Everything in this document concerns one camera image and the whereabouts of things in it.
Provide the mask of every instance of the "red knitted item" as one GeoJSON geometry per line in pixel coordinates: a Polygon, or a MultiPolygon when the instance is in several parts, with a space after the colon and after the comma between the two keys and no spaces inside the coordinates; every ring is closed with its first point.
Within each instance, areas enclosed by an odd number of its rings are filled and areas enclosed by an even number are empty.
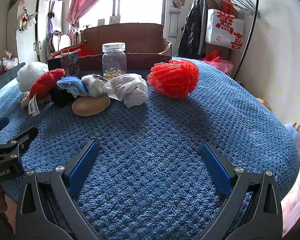
{"type": "Polygon", "coordinates": [[[51,88],[56,87],[58,80],[65,76],[65,70],[62,68],[57,68],[47,73],[44,73],[31,87],[30,90],[30,99],[34,97],[35,94],[36,100],[40,101],[44,99],[48,94],[51,88]]]}

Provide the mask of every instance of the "jar lid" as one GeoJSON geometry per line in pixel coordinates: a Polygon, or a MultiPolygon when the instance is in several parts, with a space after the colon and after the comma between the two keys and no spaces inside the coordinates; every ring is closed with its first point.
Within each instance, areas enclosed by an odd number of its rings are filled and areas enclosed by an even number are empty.
{"type": "Polygon", "coordinates": [[[102,45],[102,52],[124,52],[126,44],[123,42],[106,43],[102,45]]]}

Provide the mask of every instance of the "paper tag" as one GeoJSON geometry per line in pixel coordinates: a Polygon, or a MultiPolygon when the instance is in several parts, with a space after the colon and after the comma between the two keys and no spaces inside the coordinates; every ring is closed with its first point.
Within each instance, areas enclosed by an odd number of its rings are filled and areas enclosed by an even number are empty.
{"type": "Polygon", "coordinates": [[[40,111],[39,111],[39,108],[37,105],[36,95],[37,94],[35,94],[34,97],[30,100],[29,106],[28,106],[29,114],[32,114],[32,117],[40,114],[40,111]]]}

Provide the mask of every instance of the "window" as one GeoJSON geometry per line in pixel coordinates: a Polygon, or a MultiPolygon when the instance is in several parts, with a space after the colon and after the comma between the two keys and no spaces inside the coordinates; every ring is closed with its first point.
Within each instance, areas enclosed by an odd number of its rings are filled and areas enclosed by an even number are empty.
{"type": "Polygon", "coordinates": [[[110,17],[120,15],[120,23],[164,23],[165,0],[99,0],[80,21],[80,29],[86,25],[95,27],[99,19],[109,24],[110,17]]]}

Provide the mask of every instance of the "red chinese character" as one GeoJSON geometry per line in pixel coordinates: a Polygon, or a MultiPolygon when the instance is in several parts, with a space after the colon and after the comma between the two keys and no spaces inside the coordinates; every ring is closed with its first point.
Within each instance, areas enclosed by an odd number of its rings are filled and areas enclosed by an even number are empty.
{"type": "Polygon", "coordinates": [[[231,44],[232,44],[231,47],[233,49],[241,49],[241,47],[242,47],[242,42],[241,42],[242,35],[240,33],[233,33],[233,34],[235,36],[235,39],[234,39],[234,41],[231,42],[231,44]]]}
{"type": "Polygon", "coordinates": [[[217,11],[217,17],[220,19],[220,23],[217,23],[216,27],[219,29],[221,27],[221,30],[226,30],[232,34],[233,28],[231,28],[231,25],[233,24],[234,16],[217,11]]]}

